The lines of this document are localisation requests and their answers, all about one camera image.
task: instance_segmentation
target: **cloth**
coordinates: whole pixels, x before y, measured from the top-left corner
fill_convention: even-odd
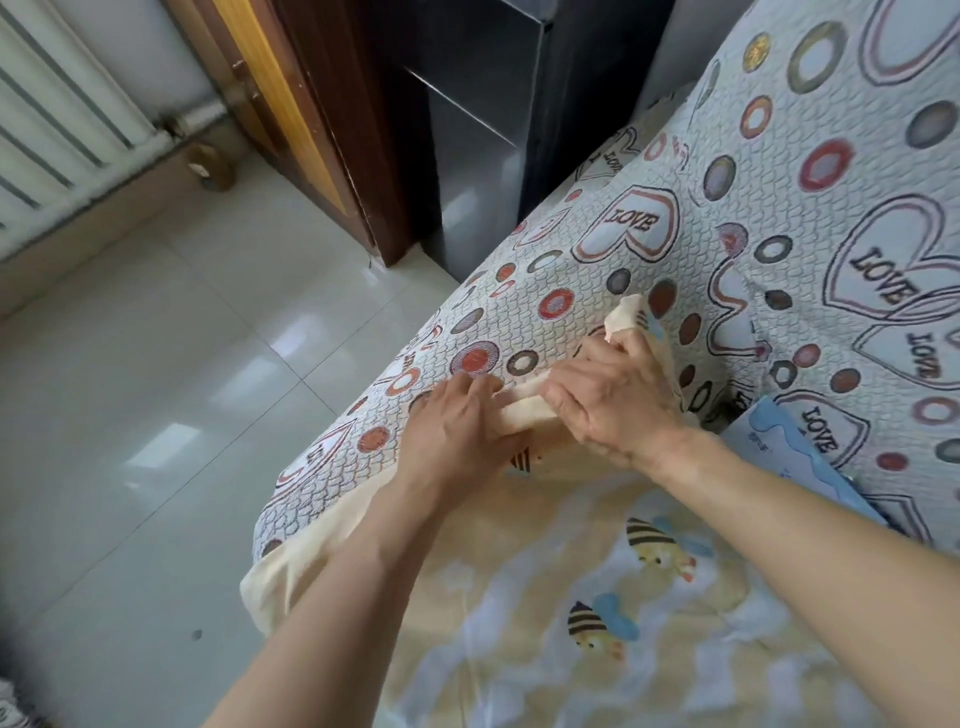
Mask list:
[[[623,328],[641,328],[672,371],[645,297],[607,317],[608,338]],[[551,426],[521,394],[494,428]],[[381,698],[402,725],[878,719],[759,574],[667,493],[575,443],[532,446],[514,465],[447,519],[426,558]],[[393,472],[253,566],[241,595],[264,633]]]
[[[655,324],[652,328],[649,326],[651,321]],[[666,372],[673,371],[670,347],[663,340],[663,331],[656,325],[644,296],[625,296],[607,316],[604,328],[608,340],[627,328],[642,330],[651,352],[663,369]],[[530,446],[513,459],[515,467],[526,473],[531,471],[534,463],[540,463],[551,449],[575,443],[563,423],[537,394],[536,385],[532,381],[526,387],[501,392],[500,395],[507,397],[502,398],[501,404],[504,406],[497,411],[499,417],[492,424],[494,431],[502,435],[533,429]],[[676,382],[674,399],[678,408],[683,409],[683,397]],[[576,463],[576,459],[566,458],[564,462]],[[296,537],[253,565],[240,584],[240,594],[261,632],[270,634],[280,626],[336,549],[363,518],[373,495],[390,482],[395,472],[396,465],[392,465],[350,491],[323,518],[311,523]],[[574,466],[573,472],[582,479],[589,479],[592,473],[589,468],[578,465]],[[469,522],[469,512],[462,514],[459,520]]]

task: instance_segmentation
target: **black cabinet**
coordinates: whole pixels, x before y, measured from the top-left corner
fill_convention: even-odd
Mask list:
[[[412,217],[431,221],[432,231],[421,226],[424,249],[454,278],[627,121],[672,8],[672,0],[369,5]]]

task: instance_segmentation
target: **floor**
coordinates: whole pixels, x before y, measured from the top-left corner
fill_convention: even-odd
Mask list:
[[[0,629],[50,718],[203,721],[260,645],[237,586],[276,474],[455,286],[252,159],[0,323]]]

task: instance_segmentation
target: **blue paper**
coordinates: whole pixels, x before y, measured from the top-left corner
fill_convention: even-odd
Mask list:
[[[756,401],[724,430],[721,439],[748,463],[887,525],[847,479],[824,460],[790,414],[769,397]]]

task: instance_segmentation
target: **right hand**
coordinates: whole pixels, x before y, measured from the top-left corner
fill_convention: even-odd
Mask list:
[[[577,358],[550,370],[540,395],[577,440],[650,476],[695,432],[684,425],[670,382],[636,329],[619,331],[612,343],[586,337]]]

